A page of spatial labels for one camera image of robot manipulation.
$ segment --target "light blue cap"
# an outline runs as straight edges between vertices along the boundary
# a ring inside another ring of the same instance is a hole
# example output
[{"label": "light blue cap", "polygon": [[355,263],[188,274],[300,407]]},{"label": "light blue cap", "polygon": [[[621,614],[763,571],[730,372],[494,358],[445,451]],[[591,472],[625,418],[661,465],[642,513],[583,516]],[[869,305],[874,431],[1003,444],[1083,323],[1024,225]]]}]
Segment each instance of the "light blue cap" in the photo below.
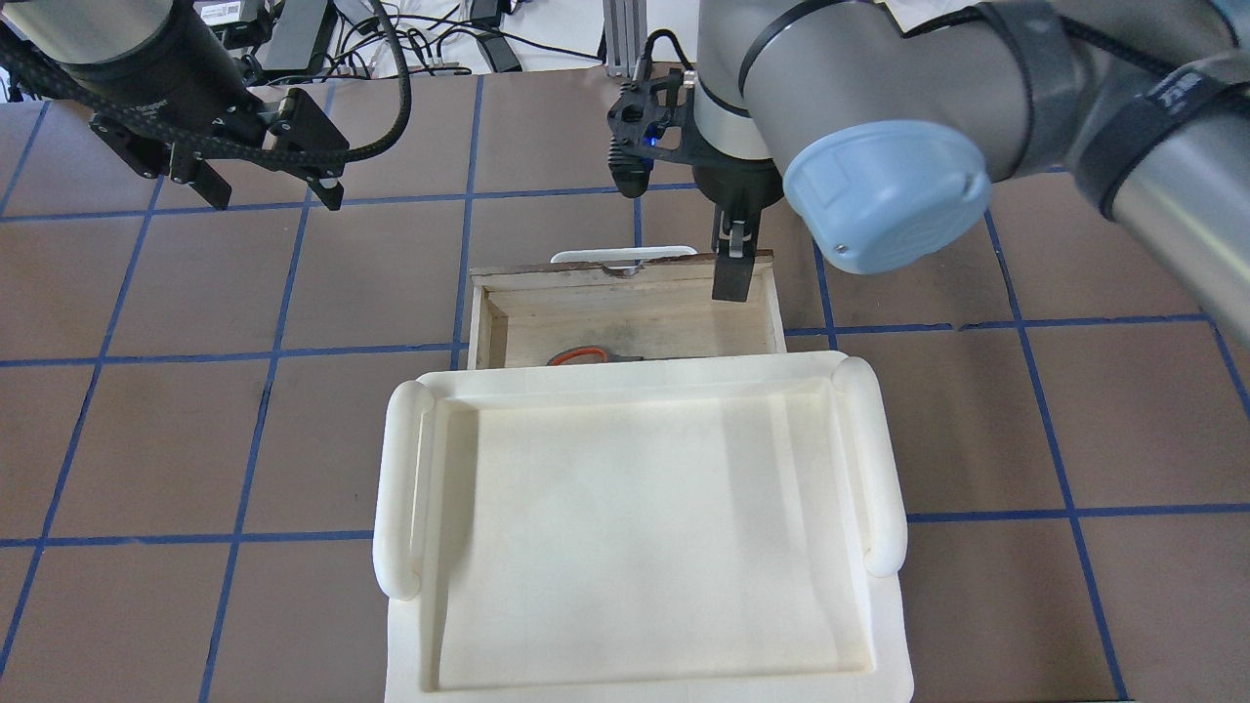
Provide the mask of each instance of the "light blue cap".
[{"label": "light blue cap", "polygon": [[785,171],[785,195],[830,264],[876,274],[959,239],[990,204],[990,178],[961,133],[889,120],[809,144]]}]

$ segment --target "plastic tray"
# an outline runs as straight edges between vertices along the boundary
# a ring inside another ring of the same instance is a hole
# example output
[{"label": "plastic tray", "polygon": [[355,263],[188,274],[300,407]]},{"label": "plastic tray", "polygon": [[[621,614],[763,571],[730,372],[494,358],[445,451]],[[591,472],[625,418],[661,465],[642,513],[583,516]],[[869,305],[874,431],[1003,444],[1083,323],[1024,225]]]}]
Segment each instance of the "plastic tray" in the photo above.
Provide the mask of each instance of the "plastic tray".
[{"label": "plastic tray", "polygon": [[386,700],[910,700],[905,549],[861,359],[428,374],[386,415]]}]

